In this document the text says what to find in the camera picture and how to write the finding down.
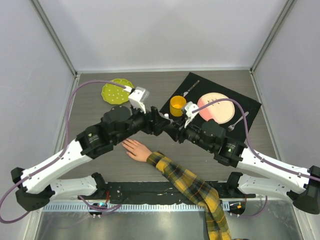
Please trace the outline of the yellow plaid sleeve forearm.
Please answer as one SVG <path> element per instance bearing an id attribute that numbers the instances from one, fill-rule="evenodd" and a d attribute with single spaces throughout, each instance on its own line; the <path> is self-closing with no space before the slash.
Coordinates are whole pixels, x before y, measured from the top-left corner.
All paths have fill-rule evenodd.
<path id="1" fill-rule="evenodd" d="M 210 240 L 232 239 L 219 194 L 213 187 L 160 152 L 153 152 L 146 161 L 160 171 L 189 201 L 204 208 Z"/>

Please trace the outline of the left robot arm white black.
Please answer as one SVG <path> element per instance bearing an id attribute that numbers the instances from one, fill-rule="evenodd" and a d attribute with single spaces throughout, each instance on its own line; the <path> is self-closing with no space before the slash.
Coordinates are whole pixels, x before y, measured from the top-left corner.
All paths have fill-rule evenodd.
<path id="1" fill-rule="evenodd" d="M 67 180 L 60 177 L 111 152 L 114 146 L 139 131 L 158 136 L 171 123 L 172 120 L 154 106 L 147 112 L 132 107 L 113 107 L 99 123 L 87 127 L 60 152 L 29 169 L 17 167 L 11 171 L 12 180 L 18 185 L 15 192 L 18 204 L 30 212 L 55 198 L 102 199 L 107 184 L 101 174 L 95 172 L 84 178 Z"/>

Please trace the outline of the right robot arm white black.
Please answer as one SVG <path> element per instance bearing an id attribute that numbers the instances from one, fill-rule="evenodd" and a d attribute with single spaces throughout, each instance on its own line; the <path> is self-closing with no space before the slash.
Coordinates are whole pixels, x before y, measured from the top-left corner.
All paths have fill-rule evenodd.
<path id="1" fill-rule="evenodd" d="M 224 165 L 247 170 L 264 176 L 253 180 L 241 175 L 226 184 L 226 193 L 233 198 L 240 194 L 259 194 L 282 198 L 292 202 L 299 210 L 309 214 L 320 213 L 320 169 L 295 166 L 264 155 L 249 144 L 226 136 L 226 130 L 214 120 L 201 127 L 184 119 L 168 121 L 164 131 L 175 141 L 185 140 L 214 155 Z"/>

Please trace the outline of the mannequin hand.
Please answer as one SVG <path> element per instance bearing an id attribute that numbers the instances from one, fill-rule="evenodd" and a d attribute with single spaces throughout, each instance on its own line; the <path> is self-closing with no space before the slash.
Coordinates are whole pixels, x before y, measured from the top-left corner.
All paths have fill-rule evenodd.
<path id="1" fill-rule="evenodd" d="M 134 139 L 127 138 L 121 144 L 126 149 L 128 156 L 137 162 L 145 163 L 152 154 L 145 145 Z"/>

